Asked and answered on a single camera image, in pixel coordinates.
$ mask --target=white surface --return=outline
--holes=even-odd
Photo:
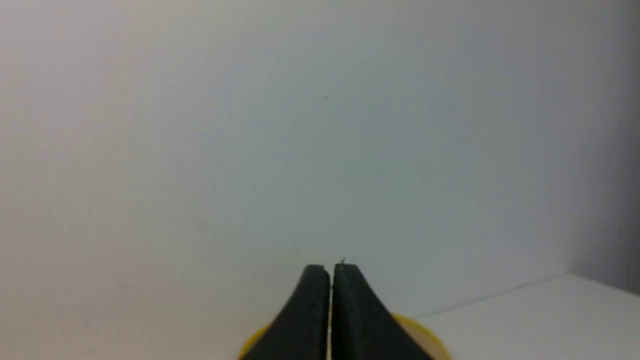
[[[574,275],[419,321],[455,360],[622,360],[640,354],[640,297]]]
[[[626,10],[0,1],[0,358],[229,358],[345,256],[412,316],[567,271]]]

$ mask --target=yellow base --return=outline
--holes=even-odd
[[[447,350],[447,347],[444,345],[442,340],[438,338],[438,336],[431,332],[431,330],[402,315],[392,315],[400,326],[403,327],[404,331],[406,331],[413,340],[433,358],[433,360],[451,360],[451,355]],[[244,346],[242,346],[238,359],[242,359],[244,357],[249,349],[253,347],[253,344],[261,339],[262,335],[264,335],[268,328],[269,325],[261,328],[255,334],[251,335],[251,337],[244,343]]]

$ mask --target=yellow object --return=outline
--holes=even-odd
[[[431,332],[431,330],[402,315],[392,314],[392,316],[400,326],[402,326],[404,331],[406,331],[407,334],[409,334],[413,340],[433,358],[433,360],[451,360],[451,355],[447,350],[447,347],[444,345],[442,340],[436,336],[436,334]],[[242,346],[238,359],[242,359],[242,357],[249,352],[249,349],[251,349],[253,345],[260,340],[269,326],[270,324],[264,326],[260,330],[256,331],[255,334],[251,335],[251,337]]]

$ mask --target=white table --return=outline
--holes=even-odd
[[[640,359],[640,297],[575,275],[419,322],[455,360]]]

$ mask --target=black rubber pad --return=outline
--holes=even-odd
[[[308,265],[295,292],[243,360],[326,360],[331,280]]]
[[[371,290],[356,265],[333,275],[333,360],[430,360]]]

